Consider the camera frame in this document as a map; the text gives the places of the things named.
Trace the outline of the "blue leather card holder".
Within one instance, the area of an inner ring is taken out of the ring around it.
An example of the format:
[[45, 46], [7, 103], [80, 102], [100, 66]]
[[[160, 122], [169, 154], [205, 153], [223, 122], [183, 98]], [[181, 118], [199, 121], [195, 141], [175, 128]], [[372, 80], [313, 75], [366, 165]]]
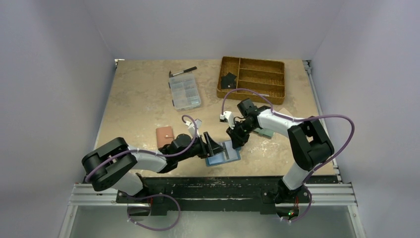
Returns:
[[207, 167], [212, 167], [212, 166], [217, 166], [217, 165], [221, 165], [221, 164], [226, 164], [227, 162], [224, 161], [224, 152], [220, 153], [218, 155], [212, 156], [212, 157], [208, 157], [205, 159], [206, 162], [206, 166]]

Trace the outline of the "grey striped card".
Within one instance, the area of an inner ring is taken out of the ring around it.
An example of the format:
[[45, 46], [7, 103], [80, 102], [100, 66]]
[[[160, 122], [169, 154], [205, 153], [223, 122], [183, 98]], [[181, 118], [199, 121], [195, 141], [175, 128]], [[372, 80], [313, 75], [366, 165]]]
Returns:
[[260, 93], [251, 93], [251, 95], [259, 96], [259, 97], [268, 97], [268, 94], [260, 94]]

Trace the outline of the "black VIP credit card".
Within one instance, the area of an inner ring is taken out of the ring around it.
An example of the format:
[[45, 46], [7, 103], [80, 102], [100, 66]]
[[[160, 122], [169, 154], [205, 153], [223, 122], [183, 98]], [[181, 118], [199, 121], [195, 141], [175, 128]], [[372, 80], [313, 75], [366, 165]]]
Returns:
[[232, 88], [232, 85], [235, 84], [234, 82], [235, 80], [232, 80], [229, 77], [222, 77], [220, 81], [220, 87], [221, 89], [230, 89]]

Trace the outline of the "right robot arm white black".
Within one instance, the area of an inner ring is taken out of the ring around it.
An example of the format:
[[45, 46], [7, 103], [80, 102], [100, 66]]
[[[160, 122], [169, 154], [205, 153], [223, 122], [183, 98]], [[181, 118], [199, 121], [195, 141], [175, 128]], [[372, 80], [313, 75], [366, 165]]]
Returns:
[[244, 146], [256, 128], [272, 130], [289, 139], [294, 163], [279, 180], [273, 198], [279, 204], [294, 197], [303, 187], [306, 177], [315, 166], [334, 154], [334, 147], [318, 119], [293, 119], [268, 106], [257, 107], [250, 99], [238, 105], [242, 120], [236, 121], [230, 111], [220, 114], [219, 120], [228, 123], [226, 130], [234, 149]]

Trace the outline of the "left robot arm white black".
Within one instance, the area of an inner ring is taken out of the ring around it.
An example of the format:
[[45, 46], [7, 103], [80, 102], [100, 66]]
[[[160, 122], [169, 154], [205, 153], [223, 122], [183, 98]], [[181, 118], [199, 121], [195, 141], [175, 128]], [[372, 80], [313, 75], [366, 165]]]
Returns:
[[223, 146], [215, 142], [207, 132], [195, 138], [180, 134], [158, 151], [141, 150], [129, 146], [125, 139], [117, 137], [82, 159], [86, 171], [85, 182], [95, 191], [114, 188], [135, 195], [146, 186], [141, 175], [131, 170], [146, 170], [166, 174], [178, 163], [192, 158], [205, 159], [223, 153]]

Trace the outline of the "teal green card holder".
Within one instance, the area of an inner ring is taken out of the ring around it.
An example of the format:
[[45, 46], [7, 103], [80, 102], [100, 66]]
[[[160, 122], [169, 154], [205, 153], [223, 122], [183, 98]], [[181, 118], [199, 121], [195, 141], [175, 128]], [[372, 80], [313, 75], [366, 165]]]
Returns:
[[270, 139], [274, 136], [274, 131], [270, 129], [256, 128], [254, 129], [254, 132], [257, 133], [259, 136], [263, 136]]

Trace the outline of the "pink leather card holder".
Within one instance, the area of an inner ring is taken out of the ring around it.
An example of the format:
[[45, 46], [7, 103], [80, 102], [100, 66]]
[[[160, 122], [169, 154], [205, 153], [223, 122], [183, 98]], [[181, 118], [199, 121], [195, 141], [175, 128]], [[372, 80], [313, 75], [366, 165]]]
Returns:
[[157, 148], [160, 149], [174, 140], [173, 129], [171, 126], [156, 128]]

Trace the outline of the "beige card holder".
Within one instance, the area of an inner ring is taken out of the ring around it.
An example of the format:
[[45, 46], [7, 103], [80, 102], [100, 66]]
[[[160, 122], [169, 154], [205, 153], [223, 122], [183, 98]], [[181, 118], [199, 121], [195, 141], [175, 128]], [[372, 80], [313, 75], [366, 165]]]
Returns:
[[285, 109], [285, 108], [282, 108], [282, 109], [280, 109], [279, 111], [278, 111], [278, 113], [280, 113], [280, 114], [284, 114], [284, 115], [286, 115], [286, 116], [288, 116], [288, 117], [292, 117], [292, 114], [287, 110], [287, 109]]

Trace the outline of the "wicker cutlery tray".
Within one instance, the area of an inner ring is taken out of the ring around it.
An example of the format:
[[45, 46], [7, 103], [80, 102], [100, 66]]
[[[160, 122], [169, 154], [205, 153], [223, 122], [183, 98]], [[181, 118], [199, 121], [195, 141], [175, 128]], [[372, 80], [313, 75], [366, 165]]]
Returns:
[[[237, 76], [236, 87], [221, 89], [220, 81], [227, 73]], [[228, 94], [232, 89], [237, 91]], [[252, 99], [253, 102], [264, 103], [265, 100], [251, 95], [248, 90], [260, 94], [268, 94], [267, 98], [274, 105], [281, 105], [285, 100], [285, 63], [267, 59], [249, 59], [224, 56], [220, 64], [220, 73], [216, 88], [218, 98], [244, 100]]]

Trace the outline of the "clear plastic screw organizer box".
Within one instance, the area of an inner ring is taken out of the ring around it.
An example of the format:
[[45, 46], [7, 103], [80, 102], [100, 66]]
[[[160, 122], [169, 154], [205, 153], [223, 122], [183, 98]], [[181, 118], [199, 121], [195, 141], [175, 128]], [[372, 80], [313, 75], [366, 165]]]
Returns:
[[172, 104], [176, 110], [190, 110], [201, 106], [202, 101], [192, 73], [171, 77], [168, 85], [172, 94]]

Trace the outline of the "black metal base rail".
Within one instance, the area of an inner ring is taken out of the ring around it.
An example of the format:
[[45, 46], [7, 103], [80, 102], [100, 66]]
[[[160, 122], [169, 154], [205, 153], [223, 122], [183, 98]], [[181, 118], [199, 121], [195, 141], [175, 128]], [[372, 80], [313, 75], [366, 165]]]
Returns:
[[139, 195], [128, 196], [120, 190], [107, 189], [96, 193], [96, 197], [110, 195], [112, 205], [150, 208], [153, 216], [181, 210], [296, 217], [309, 203], [309, 195], [303, 188], [278, 195], [280, 180], [280, 176], [155, 177], [146, 179], [146, 190]]

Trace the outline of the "aluminium frame rail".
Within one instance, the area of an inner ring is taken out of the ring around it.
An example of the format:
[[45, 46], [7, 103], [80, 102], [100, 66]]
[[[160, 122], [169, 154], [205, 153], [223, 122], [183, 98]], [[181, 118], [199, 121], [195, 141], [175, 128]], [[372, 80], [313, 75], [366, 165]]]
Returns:
[[[307, 184], [313, 206], [356, 206], [357, 200], [350, 184]], [[110, 188], [96, 192], [91, 185], [76, 184], [69, 199], [70, 205], [116, 205], [118, 192]]]

